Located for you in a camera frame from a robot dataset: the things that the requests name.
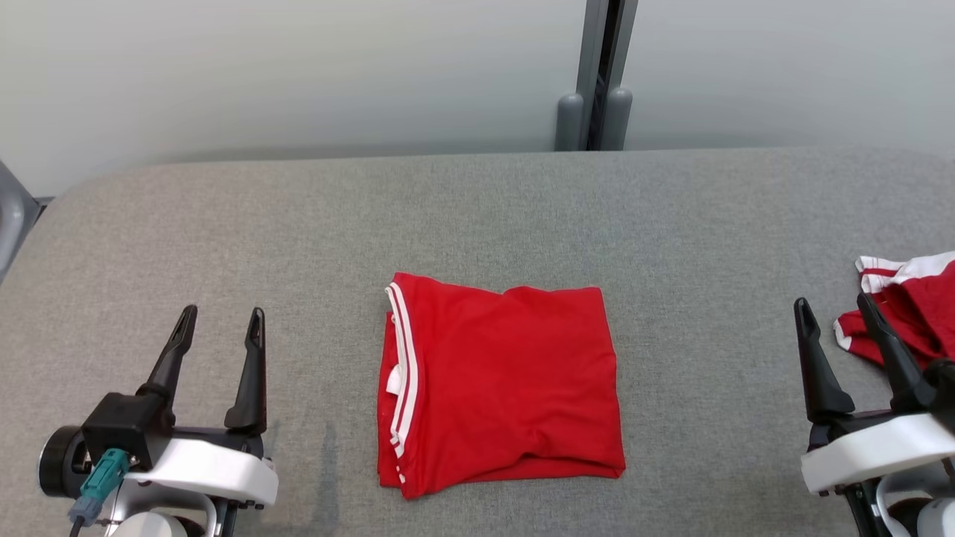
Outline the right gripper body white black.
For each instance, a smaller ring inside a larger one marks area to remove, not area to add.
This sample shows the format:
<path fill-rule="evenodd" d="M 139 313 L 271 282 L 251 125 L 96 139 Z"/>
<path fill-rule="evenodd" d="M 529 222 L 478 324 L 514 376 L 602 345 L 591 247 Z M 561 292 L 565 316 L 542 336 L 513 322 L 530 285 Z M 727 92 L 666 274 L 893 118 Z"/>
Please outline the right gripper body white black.
<path fill-rule="evenodd" d="M 928 412 L 808 412 L 803 483 L 812 493 L 940 462 L 953 455 L 953 431 Z"/>

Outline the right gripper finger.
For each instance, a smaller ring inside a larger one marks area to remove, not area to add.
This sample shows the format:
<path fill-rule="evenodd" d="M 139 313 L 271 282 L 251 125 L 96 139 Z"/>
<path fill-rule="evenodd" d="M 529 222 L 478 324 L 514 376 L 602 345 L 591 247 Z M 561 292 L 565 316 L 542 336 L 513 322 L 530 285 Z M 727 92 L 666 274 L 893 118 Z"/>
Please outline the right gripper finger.
<path fill-rule="evenodd" d="M 799 365 L 806 417 L 811 424 L 843 418 L 856 411 L 855 401 L 842 390 L 821 346 L 821 326 L 808 300 L 795 300 Z"/>
<path fill-rule="evenodd" d="M 883 315 L 877 300 L 870 293 L 861 292 L 857 296 L 857 308 L 883 358 L 883 369 L 892 391 L 891 409 L 894 412 L 928 411 L 936 390 L 925 380 L 913 354 Z"/>

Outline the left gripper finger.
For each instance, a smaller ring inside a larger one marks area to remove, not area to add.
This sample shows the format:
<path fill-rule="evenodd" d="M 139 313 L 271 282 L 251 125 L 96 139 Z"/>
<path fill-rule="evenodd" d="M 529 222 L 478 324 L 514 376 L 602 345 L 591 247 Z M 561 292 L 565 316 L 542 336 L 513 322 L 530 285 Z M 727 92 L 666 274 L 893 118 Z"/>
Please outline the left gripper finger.
<path fill-rule="evenodd" d="M 147 381 L 136 390 L 136 395 L 154 395 L 158 398 L 163 424 L 170 427 L 176 424 L 172 407 L 180 380 L 182 360 L 193 343 L 197 317 L 197 305 L 189 304 L 182 309 Z"/>
<path fill-rule="evenodd" d="M 265 310 L 254 308 L 245 340 L 245 361 L 235 402 L 226 412 L 230 432 L 256 436 L 267 429 L 267 361 Z"/>

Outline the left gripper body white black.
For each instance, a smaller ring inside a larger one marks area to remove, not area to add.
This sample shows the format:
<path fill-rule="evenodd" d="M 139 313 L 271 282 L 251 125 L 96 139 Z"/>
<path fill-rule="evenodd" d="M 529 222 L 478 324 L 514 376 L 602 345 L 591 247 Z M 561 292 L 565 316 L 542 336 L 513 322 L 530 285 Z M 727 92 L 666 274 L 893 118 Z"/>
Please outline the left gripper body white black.
<path fill-rule="evenodd" d="M 131 479 L 256 507 L 273 506 L 279 489 L 261 435 L 203 427 L 176 430 L 152 469 L 133 470 Z"/>

